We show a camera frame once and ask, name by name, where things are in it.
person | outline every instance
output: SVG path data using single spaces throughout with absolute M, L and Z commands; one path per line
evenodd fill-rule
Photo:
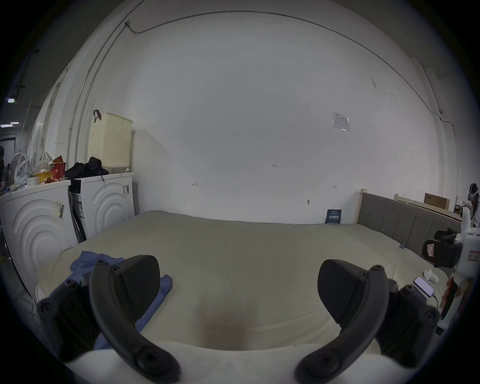
M 475 183 L 470 185 L 467 198 L 470 209 L 470 220 L 473 221 L 473 227 L 480 228 L 479 189 Z

white washing machine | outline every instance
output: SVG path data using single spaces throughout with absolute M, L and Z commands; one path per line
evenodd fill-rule
M 73 209 L 89 239 L 135 216 L 133 172 L 85 177 L 72 182 Z
M 38 300 L 42 263 L 78 244 L 68 199 L 70 181 L 23 187 L 0 196 L 0 220 L 15 269 Z

gray upholstered headboard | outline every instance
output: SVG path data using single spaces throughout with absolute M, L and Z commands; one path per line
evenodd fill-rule
M 357 224 L 362 224 L 404 244 L 421 256 L 423 243 L 438 230 L 460 232 L 459 221 L 411 204 L 363 192 Z M 449 277 L 451 268 L 441 268 Z

phone screen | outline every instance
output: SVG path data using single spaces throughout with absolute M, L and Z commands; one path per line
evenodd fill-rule
M 430 286 L 425 280 L 418 276 L 413 283 L 422 290 L 422 292 L 428 297 L 432 297 L 435 292 L 435 289 Z

cardboard box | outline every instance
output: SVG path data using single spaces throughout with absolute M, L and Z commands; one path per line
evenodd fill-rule
M 423 202 L 425 204 L 433 205 L 435 207 L 439 207 L 446 210 L 448 210 L 448 207 L 450 205 L 449 199 L 441 196 L 435 196 L 430 193 L 425 194 L 425 199 L 423 200 Z

